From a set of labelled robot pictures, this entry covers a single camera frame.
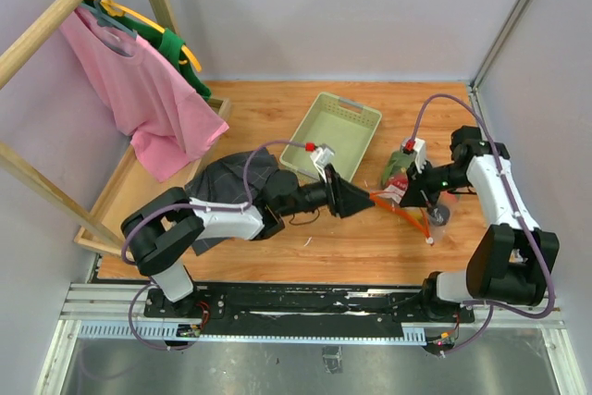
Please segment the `clear zip top bag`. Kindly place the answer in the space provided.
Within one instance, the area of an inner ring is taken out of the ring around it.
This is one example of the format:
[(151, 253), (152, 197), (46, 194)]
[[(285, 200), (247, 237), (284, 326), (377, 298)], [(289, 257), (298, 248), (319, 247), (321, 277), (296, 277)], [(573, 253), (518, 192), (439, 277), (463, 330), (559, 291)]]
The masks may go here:
[(434, 245), (436, 242), (443, 239), (446, 232), (446, 227), (451, 222), (451, 218), (459, 199), (449, 192), (440, 194), (437, 204), (445, 204), (451, 210), (449, 223), (444, 227), (434, 227), (429, 224), (426, 214), (426, 208), (406, 207), (401, 208), (399, 202), (403, 194), (388, 191), (386, 189), (375, 190), (369, 192), (370, 197), (377, 206), (389, 210), (391, 213), (401, 217), (408, 222), (412, 227), (417, 228), (425, 238), (425, 242), (429, 245)]

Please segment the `green fake leafy vegetable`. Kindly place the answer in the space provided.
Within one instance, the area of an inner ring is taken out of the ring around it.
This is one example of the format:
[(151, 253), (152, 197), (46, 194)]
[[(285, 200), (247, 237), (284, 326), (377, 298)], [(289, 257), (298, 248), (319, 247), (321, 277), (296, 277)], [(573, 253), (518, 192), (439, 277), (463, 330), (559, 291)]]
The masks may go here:
[(392, 152), (380, 175), (380, 187), (385, 189), (394, 179), (404, 178), (412, 162), (411, 154), (402, 150)]

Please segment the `dark fake avocado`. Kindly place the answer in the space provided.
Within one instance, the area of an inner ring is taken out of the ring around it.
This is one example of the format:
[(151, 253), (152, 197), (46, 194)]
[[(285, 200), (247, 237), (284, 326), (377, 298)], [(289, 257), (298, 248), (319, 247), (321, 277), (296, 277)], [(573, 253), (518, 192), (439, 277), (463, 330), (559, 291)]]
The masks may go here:
[(450, 221), (451, 210), (445, 204), (436, 204), (427, 207), (426, 214), (431, 226), (444, 227)]

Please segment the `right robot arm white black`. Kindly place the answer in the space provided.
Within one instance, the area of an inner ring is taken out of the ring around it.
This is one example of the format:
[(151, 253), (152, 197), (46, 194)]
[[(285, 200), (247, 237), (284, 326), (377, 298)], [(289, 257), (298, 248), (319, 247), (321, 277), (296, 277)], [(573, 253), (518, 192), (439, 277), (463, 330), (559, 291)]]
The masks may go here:
[(444, 192), (470, 188), (480, 203), (487, 229), (466, 268), (433, 272), (424, 280), (421, 314), (438, 321), (465, 302), (485, 302), (515, 311), (551, 300), (550, 272), (560, 242), (530, 216), (512, 178), (505, 145), (483, 138), (477, 127), (462, 126), (451, 134), (451, 161), (435, 167), (421, 139), (407, 139), (399, 153), (407, 165), (402, 207), (424, 208), (438, 222), (444, 216), (438, 199)]

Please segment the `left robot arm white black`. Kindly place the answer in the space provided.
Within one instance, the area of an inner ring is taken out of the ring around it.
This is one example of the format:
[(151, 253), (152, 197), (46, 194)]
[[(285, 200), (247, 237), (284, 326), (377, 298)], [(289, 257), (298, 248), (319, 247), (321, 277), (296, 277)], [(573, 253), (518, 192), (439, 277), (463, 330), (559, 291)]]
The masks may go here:
[(319, 181), (305, 185), (291, 171), (276, 171), (251, 204), (210, 203), (191, 198), (181, 187), (171, 188), (124, 219), (120, 228), (140, 274), (164, 293), (169, 310), (185, 317), (196, 310), (198, 294), (181, 256), (195, 241), (267, 240), (285, 228), (285, 216), (325, 207), (346, 218), (374, 205), (367, 191), (328, 164)]

